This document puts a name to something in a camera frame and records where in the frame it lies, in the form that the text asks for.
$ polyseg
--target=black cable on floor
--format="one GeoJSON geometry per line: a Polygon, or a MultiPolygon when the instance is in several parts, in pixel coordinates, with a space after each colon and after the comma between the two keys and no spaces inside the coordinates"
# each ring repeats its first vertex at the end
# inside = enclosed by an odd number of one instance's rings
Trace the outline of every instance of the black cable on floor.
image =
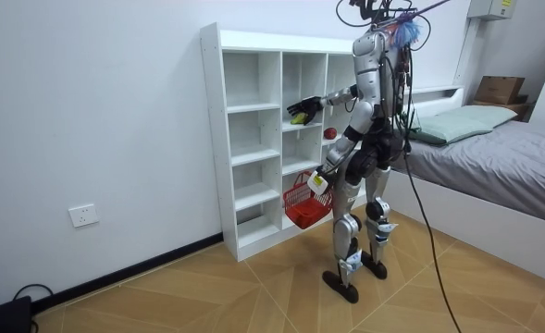
{"type": "Polygon", "coordinates": [[[407,154],[403,156],[403,161],[405,162],[405,168],[408,173],[408,178],[410,179],[410,184],[412,184],[412,190],[414,190],[414,195],[416,196],[416,200],[418,201],[418,205],[420,206],[420,212],[422,213],[424,222],[427,224],[428,234],[430,235],[430,246],[432,247],[432,258],[435,261],[435,268],[437,270],[437,277],[439,278],[439,285],[440,285],[440,291],[442,292],[442,298],[445,300],[445,304],[447,304],[447,310],[449,310],[449,315],[451,315],[451,319],[453,320],[453,323],[455,324],[455,327],[457,328],[457,332],[462,333],[461,329],[459,328],[459,324],[457,324],[457,319],[455,319],[455,314],[453,314],[453,310],[451,309],[451,306],[449,305],[449,300],[447,299],[447,293],[445,292],[445,287],[442,284],[442,278],[440,277],[440,270],[439,270],[439,261],[437,261],[437,251],[435,250],[435,239],[434,239],[434,236],[432,235],[432,227],[430,226],[430,223],[428,223],[427,214],[424,211],[422,200],[420,200],[420,195],[418,194],[418,190],[416,189],[416,186],[414,185],[414,178],[412,177],[412,172],[410,171],[410,165],[408,164],[407,154]]]}
{"type": "Polygon", "coordinates": [[[416,189],[416,186],[414,184],[414,178],[412,177],[412,171],[410,170],[410,164],[408,163],[408,156],[409,152],[412,151],[412,145],[410,144],[410,133],[412,132],[412,126],[414,123],[414,113],[415,111],[412,111],[412,114],[410,114],[411,106],[412,106],[412,85],[414,82],[414,62],[412,60],[412,49],[410,49],[410,46],[407,47],[407,54],[410,61],[410,81],[408,82],[408,87],[410,89],[410,92],[408,93],[408,112],[406,114],[405,118],[405,133],[404,133],[404,143],[406,147],[406,151],[403,154],[403,161],[405,163],[405,169],[408,173],[408,178],[410,179],[410,184],[412,185],[412,190],[414,190],[414,195],[416,197],[416,200],[418,201],[418,206],[420,206],[420,212],[422,213],[422,217],[424,218],[424,222],[427,224],[428,228],[428,234],[430,235],[430,247],[432,248],[432,259],[434,259],[435,262],[435,268],[437,270],[437,278],[439,278],[439,286],[440,286],[440,292],[442,292],[442,298],[445,300],[445,304],[447,304],[447,310],[449,310],[449,315],[451,315],[451,319],[453,323],[455,324],[455,328],[457,328],[457,332],[462,333],[461,329],[459,328],[459,324],[457,324],[457,319],[455,318],[455,314],[453,314],[453,310],[451,308],[451,305],[449,304],[449,299],[447,298],[447,293],[445,292],[445,287],[442,284],[442,277],[440,277],[440,269],[439,269],[439,261],[437,260],[437,250],[435,249],[435,238],[432,235],[432,227],[430,226],[430,223],[428,222],[427,214],[424,211],[424,205],[422,205],[422,200],[420,199],[420,194],[418,194],[418,190],[416,189]]]}
{"type": "MultiPolygon", "coordinates": [[[[27,288],[31,288],[31,287],[39,287],[39,288],[44,288],[46,291],[48,291],[50,293],[50,296],[54,295],[54,292],[48,288],[47,286],[43,285],[43,284],[39,284],[39,283],[32,283],[30,285],[27,285],[23,288],[21,288],[16,294],[15,294],[15,297],[13,297],[13,301],[15,301],[17,299],[17,297],[19,297],[19,295],[21,294],[21,292],[23,292],[25,289],[27,288]]],[[[40,327],[38,326],[38,323],[35,322],[35,320],[33,320],[33,318],[31,319],[31,326],[33,327],[33,333],[38,333],[38,331],[40,330],[40,327]]]]}

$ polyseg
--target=small red ball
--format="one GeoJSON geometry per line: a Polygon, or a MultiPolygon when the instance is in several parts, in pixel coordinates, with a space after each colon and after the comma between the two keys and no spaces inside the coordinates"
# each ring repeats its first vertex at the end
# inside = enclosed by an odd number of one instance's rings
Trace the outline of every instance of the small red ball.
{"type": "Polygon", "coordinates": [[[329,128],[324,130],[324,138],[328,140],[334,140],[336,139],[336,136],[338,135],[338,131],[334,128],[329,128]]]}

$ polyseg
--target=white bookshelf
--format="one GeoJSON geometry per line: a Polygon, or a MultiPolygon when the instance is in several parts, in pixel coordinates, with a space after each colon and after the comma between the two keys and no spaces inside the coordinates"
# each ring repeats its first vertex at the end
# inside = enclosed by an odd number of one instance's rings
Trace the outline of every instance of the white bookshelf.
{"type": "Polygon", "coordinates": [[[201,43],[221,225],[243,260],[302,232],[285,216],[282,193],[325,159],[336,140],[323,130],[342,133],[350,115],[326,108],[307,126],[292,125],[286,108],[354,84],[352,42],[224,31],[215,23],[201,30],[201,43]]]}

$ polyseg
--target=humanoid robot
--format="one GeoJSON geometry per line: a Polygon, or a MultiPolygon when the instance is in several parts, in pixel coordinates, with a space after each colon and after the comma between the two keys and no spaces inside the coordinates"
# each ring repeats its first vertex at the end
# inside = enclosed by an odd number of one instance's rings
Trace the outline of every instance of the humanoid robot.
{"type": "Polygon", "coordinates": [[[403,136],[391,123],[391,116],[401,115],[403,90],[411,84],[409,45],[391,48],[389,34],[377,29],[380,18],[389,17],[389,8],[372,11],[372,2],[351,5],[361,7],[363,19],[374,17],[368,31],[354,41],[353,60],[356,84],[324,97],[309,97],[288,108],[292,115],[305,113],[307,120],[328,105],[345,104],[356,99],[348,128],[328,152],[325,163],[308,181],[317,194],[333,191],[333,244],[338,274],[323,273],[323,280],[348,302],[358,302],[358,291],[352,285],[353,273],[362,265],[377,278],[387,278],[381,263],[383,248],[396,225],[389,221],[390,206],[383,201],[390,163],[404,149],[403,136]],[[361,149],[354,150],[362,141],[361,149]],[[356,235],[363,222],[351,214],[354,201],[366,182],[366,215],[364,224],[370,239],[370,253],[363,252],[356,235]]]}

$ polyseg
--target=wall socket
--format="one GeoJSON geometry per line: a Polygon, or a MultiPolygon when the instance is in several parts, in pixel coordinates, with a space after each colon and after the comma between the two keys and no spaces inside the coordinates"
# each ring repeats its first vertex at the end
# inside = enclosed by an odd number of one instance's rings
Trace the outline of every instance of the wall socket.
{"type": "Polygon", "coordinates": [[[72,225],[75,226],[75,228],[99,222],[99,217],[97,217],[97,213],[95,212],[94,204],[70,208],[68,209],[68,213],[70,214],[72,225]]]}

